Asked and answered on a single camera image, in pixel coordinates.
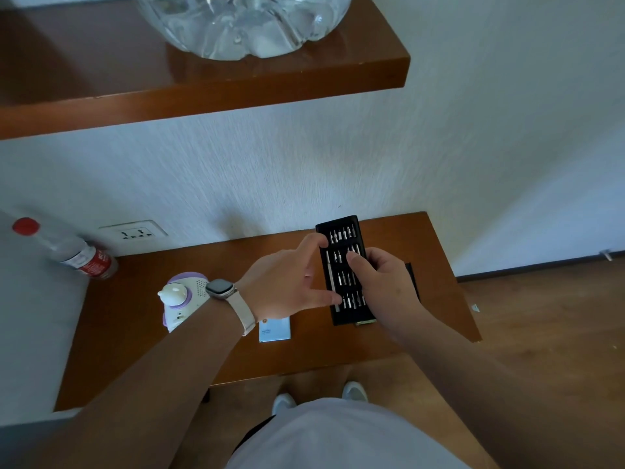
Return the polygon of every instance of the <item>black screwdriver case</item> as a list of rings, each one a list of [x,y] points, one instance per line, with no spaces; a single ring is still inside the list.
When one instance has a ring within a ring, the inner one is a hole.
[[[341,305],[330,307],[332,323],[365,323],[375,320],[363,297],[363,287],[346,259],[349,250],[367,258],[357,216],[343,217],[317,224],[316,231],[327,237],[327,248],[321,249],[321,262],[326,288],[342,296]]]

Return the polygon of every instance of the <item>white t-shirt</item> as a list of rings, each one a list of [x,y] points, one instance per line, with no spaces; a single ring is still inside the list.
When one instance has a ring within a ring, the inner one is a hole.
[[[232,455],[228,469],[469,469],[379,406],[322,398],[280,412]]]

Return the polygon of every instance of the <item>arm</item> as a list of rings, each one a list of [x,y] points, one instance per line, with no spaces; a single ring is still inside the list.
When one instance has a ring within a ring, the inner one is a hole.
[[[502,364],[430,315],[404,263],[376,248],[350,252],[371,311],[412,356],[502,468],[617,468],[625,445],[613,430]]]
[[[338,304],[332,291],[311,290],[309,262],[321,234],[297,250],[258,260],[237,282],[257,320]],[[37,468],[167,468],[243,327],[230,305],[209,299],[102,394],[40,446]]]

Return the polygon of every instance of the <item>bottle label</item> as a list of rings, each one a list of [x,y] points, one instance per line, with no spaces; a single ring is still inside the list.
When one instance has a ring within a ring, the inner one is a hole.
[[[89,245],[82,249],[77,255],[61,263],[74,267],[82,271],[85,275],[96,277],[109,269],[111,266],[111,257],[108,253]]]

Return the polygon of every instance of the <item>electrical outlet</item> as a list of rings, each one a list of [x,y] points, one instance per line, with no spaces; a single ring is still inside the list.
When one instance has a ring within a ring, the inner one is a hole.
[[[150,240],[167,234],[153,220],[139,220],[127,224],[109,225],[98,229],[115,241]]]

